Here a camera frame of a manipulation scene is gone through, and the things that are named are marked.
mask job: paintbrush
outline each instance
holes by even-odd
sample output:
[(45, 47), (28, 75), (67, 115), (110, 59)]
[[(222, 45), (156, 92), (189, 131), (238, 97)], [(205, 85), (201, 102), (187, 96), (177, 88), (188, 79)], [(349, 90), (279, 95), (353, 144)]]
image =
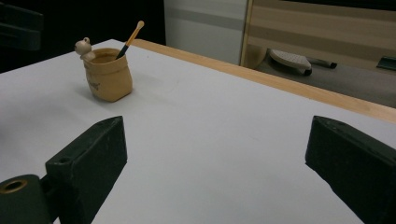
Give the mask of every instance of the paintbrush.
[(139, 21), (139, 22), (137, 23), (136, 29), (134, 29), (134, 32), (133, 32), (133, 33), (131, 34), (131, 36), (129, 37), (128, 41), (125, 42), (125, 45), (124, 45), (124, 47), (121, 49), (119, 55), (117, 55), (116, 60), (117, 60), (118, 58), (122, 57), (122, 56), (125, 54), (126, 50), (127, 50), (127, 49), (129, 48), (129, 46), (132, 44), (132, 41), (136, 38), (136, 36), (137, 36), (137, 34), (139, 33), (140, 29), (142, 29), (142, 27), (143, 27), (144, 25), (145, 25), (145, 23), (144, 23), (143, 21)]

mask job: small figurine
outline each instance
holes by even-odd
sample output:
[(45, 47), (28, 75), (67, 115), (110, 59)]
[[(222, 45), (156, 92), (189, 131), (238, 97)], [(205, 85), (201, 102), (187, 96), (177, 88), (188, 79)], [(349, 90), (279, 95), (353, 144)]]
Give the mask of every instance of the small figurine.
[(88, 37), (84, 37), (84, 39), (76, 43), (75, 52), (78, 55), (81, 55), (79, 58), (82, 60), (90, 61), (95, 58), (95, 54), (92, 52), (90, 39)]

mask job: small cup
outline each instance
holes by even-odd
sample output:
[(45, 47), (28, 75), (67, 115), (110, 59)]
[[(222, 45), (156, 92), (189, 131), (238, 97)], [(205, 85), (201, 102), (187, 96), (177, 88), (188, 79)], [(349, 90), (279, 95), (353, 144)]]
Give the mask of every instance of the small cup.
[(119, 49), (95, 49), (92, 60), (83, 60), (91, 92), (109, 102), (116, 102), (132, 91), (128, 62), (125, 55), (116, 60), (119, 52)]

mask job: wooden cabinet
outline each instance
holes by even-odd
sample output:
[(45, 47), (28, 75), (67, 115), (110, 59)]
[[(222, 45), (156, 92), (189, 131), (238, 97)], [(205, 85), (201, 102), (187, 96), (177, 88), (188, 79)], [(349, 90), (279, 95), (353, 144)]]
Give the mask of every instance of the wooden cabinet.
[(240, 64), (253, 68), (267, 49), (386, 72), (396, 57), (396, 11), (249, 0)]

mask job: dark floor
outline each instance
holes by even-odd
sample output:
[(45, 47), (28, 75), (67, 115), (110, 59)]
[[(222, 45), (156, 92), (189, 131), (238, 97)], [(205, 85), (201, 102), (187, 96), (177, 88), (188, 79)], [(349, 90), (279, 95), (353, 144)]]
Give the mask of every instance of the dark floor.
[(308, 77), (304, 70), (277, 63), (268, 54), (256, 70), (396, 108), (396, 72), (390, 75), (343, 64), (331, 69), (327, 62), (310, 58), (308, 61), (312, 64), (312, 75)]

